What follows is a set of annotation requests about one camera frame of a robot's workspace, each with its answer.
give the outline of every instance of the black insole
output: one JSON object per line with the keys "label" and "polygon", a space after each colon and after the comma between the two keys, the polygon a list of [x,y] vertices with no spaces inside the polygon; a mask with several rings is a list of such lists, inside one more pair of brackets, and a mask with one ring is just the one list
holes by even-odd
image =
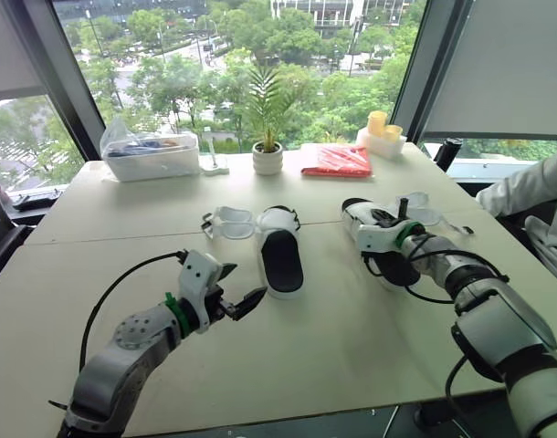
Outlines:
{"label": "black insole", "polygon": [[271,233],[262,246],[268,285],[278,292],[293,292],[303,285],[297,239],[286,230]]}
{"label": "black insole", "polygon": [[381,254],[370,253],[370,257],[378,266],[383,277],[393,285],[411,286],[421,276],[400,253],[394,251]]}

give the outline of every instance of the white table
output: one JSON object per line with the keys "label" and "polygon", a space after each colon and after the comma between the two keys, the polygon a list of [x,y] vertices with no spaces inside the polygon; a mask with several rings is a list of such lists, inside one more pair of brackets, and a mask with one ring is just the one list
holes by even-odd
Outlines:
{"label": "white table", "polygon": [[480,209],[413,144],[396,162],[373,156],[371,179],[303,177],[303,160],[299,151],[286,152],[283,172],[260,178],[250,154],[229,155],[229,175],[127,183],[115,181],[104,162],[88,162],[27,244],[198,233],[202,216],[220,205],[259,214],[284,204],[303,224],[339,221],[349,197],[391,203],[416,191],[430,193],[443,212]]}
{"label": "white table", "polygon": [[[387,193],[393,190],[384,181],[382,186]],[[467,204],[462,197],[456,203]],[[332,202],[336,211],[340,202]],[[512,286],[549,320],[557,336],[556,279],[482,210],[464,208],[448,212],[447,218],[477,233],[463,236],[440,227],[430,231],[478,252],[510,275]],[[89,310],[128,267],[184,247],[238,263],[222,282],[230,300],[261,285],[253,240],[211,242],[196,233],[19,248],[0,276],[0,437],[54,436],[62,412],[46,400],[69,398]],[[266,297],[242,321],[225,319],[204,335],[190,337],[148,380],[128,435],[443,397],[447,374],[460,356],[449,333],[455,319],[451,307],[382,288],[339,223],[303,225],[300,254],[303,296],[293,301]],[[178,274],[179,266],[166,261],[126,279],[99,314],[90,354],[106,343],[123,318],[175,291]],[[445,295],[428,278],[416,290]],[[496,385],[466,366],[455,393],[491,388]],[[21,421],[16,420],[17,406]]]}

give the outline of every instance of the building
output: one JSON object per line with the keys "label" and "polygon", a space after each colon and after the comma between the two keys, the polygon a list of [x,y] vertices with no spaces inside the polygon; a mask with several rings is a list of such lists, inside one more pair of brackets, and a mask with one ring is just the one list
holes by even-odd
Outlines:
{"label": "building", "polygon": [[383,7],[390,14],[388,21],[398,26],[402,14],[415,0],[270,0],[273,17],[280,17],[280,11],[294,7],[313,15],[315,28],[322,36],[345,26],[351,26],[356,19],[367,15],[375,7]]}
{"label": "building", "polygon": [[207,14],[203,0],[68,0],[55,2],[54,7],[62,22],[90,16],[108,16],[116,23],[124,23],[126,18],[139,9],[173,9],[186,18],[196,18]]}

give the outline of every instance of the palm plant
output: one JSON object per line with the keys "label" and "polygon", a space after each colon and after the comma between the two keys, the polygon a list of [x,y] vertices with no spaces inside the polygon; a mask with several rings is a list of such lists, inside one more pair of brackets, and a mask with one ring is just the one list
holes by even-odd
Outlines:
{"label": "palm plant", "polygon": [[277,137],[287,120],[287,111],[295,103],[295,93],[284,86],[271,68],[251,68],[248,75],[246,114],[262,139],[262,151],[272,153],[277,149]]}

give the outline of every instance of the green ring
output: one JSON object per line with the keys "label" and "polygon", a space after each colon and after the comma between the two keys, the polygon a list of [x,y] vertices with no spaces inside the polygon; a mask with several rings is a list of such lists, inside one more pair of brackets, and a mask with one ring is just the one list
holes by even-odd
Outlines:
{"label": "green ring", "polygon": [[181,325],[181,338],[185,339],[189,336],[189,322],[185,317],[185,313],[181,310],[177,304],[177,300],[171,295],[171,292],[165,293],[165,305],[173,312],[179,324]]}
{"label": "green ring", "polygon": [[396,246],[398,246],[398,248],[402,246],[403,241],[410,235],[410,232],[413,230],[413,228],[415,228],[418,225],[422,226],[420,222],[411,222],[410,224],[405,226],[405,228],[403,228],[403,231],[401,231],[400,234],[394,240],[394,243],[396,244]]}

